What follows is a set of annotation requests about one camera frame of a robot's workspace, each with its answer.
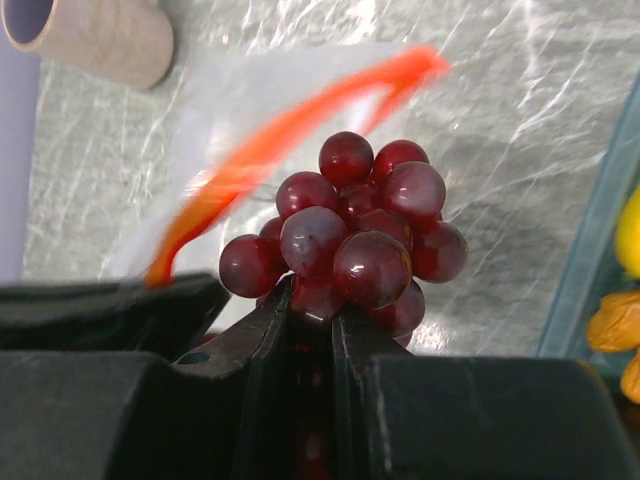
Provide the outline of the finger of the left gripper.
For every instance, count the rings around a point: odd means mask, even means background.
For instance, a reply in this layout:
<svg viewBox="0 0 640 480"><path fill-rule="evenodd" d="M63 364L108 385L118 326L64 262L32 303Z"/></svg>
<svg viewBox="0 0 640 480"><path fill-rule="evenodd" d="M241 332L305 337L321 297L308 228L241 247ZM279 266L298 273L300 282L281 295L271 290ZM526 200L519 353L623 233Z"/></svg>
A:
<svg viewBox="0 0 640 480"><path fill-rule="evenodd" d="M3 286L1 349L184 353L229 299L207 273L156 289L131 279Z"/></svg>

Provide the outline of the yellow corn cob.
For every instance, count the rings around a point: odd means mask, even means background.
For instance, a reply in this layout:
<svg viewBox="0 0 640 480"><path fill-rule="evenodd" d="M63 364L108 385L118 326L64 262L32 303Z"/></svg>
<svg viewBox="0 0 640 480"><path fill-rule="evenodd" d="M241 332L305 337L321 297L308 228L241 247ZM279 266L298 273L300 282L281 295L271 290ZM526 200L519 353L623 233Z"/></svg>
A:
<svg viewBox="0 0 640 480"><path fill-rule="evenodd" d="M626 273L634 278L640 276L640 189L636 188L619 216L614 253Z"/></svg>

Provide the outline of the red grape bunch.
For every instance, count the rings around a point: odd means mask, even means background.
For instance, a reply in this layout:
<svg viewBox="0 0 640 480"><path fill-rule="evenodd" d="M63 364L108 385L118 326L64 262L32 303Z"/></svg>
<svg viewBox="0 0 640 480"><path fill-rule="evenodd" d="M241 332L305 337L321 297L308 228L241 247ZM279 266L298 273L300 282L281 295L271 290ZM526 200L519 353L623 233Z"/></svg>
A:
<svg viewBox="0 0 640 480"><path fill-rule="evenodd" d="M289 276L289 323L303 349L324 344L347 305L407 344L426 312L422 284L455 279L468 260L464 236L442 218L445 197L419 144L398 139L374 151L358 134L336 133L317 171L281 183L276 216L225 245L221 281L261 301Z"/></svg>

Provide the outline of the clear zip top bag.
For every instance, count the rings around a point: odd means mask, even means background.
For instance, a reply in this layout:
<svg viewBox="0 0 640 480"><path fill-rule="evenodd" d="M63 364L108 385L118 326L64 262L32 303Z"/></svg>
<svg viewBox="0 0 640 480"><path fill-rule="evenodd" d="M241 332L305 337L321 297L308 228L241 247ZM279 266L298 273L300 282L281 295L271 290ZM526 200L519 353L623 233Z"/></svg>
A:
<svg viewBox="0 0 640 480"><path fill-rule="evenodd" d="M327 137L388 140L413 98L450 71L435 48L402 43L205 56L178 96L168 186L112 273L159 285L215 271L232 237L275 214L279 183L316 168Z"/></svg>

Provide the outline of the beige mug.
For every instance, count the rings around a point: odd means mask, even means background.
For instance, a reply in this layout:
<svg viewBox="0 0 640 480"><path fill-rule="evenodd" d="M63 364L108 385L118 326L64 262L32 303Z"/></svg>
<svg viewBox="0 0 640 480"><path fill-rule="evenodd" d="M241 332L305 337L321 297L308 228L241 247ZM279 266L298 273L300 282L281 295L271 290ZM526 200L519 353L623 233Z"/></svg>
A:
<svg viewBox="0 0 640 480"><path fill-rule="evenodd" d="M3 1L1 20L17 50L139 90L173 59L173 27L153 1Z"/></svg>

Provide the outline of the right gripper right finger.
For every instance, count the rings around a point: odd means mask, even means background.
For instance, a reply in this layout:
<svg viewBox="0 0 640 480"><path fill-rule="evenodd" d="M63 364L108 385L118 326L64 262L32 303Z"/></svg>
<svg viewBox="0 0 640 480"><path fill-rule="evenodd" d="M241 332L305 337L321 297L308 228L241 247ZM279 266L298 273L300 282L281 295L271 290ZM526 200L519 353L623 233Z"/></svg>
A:
<svg viewBox="0 0 640 480"><path fill-rule="evenodd" d="M634 479L636 431L574 360L415 356L353 315L333 325L342 479Z"/></svg>

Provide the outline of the teal transparent food tray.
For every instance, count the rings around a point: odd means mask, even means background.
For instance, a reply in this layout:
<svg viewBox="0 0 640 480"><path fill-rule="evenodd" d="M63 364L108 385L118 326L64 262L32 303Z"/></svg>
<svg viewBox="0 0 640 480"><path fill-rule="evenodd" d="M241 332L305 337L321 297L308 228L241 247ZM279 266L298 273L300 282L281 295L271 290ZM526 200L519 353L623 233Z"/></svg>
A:
<svg viewBox="0 0 640 480"><path fill-rule="evenodd" d="M587 345L586 330L602 297L639 286L626 277L614 255L618 216L638 186L639 82L635 81L600 163L536 351L539 357L583 360L613 389L633 353L595 353Z"/></svg>

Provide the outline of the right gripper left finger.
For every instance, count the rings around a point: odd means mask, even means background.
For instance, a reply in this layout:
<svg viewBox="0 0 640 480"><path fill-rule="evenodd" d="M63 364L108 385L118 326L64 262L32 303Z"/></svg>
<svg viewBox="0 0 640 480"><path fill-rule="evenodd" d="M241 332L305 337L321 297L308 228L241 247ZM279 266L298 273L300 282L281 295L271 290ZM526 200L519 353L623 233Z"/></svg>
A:
<svg viewBox="0 0 640 480"><path fill-rule="evenodd" d="M288 280L184 353L1 349L5 479L281 479Z"/></svg>

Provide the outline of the orange dried fruit pieces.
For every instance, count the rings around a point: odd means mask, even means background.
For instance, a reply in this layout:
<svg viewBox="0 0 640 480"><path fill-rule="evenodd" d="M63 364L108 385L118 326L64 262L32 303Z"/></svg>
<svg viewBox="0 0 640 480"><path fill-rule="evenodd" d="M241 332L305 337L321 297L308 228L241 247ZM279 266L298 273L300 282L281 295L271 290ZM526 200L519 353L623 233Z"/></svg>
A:
<svg viewBox="0 0 640 480"><path fill-rule="evenodd" d="M586 337L589 347L598 352L635 350L621 375L620 390L628 400L639 404L639 292L618 292L603 297L589 321Z"/></svg>

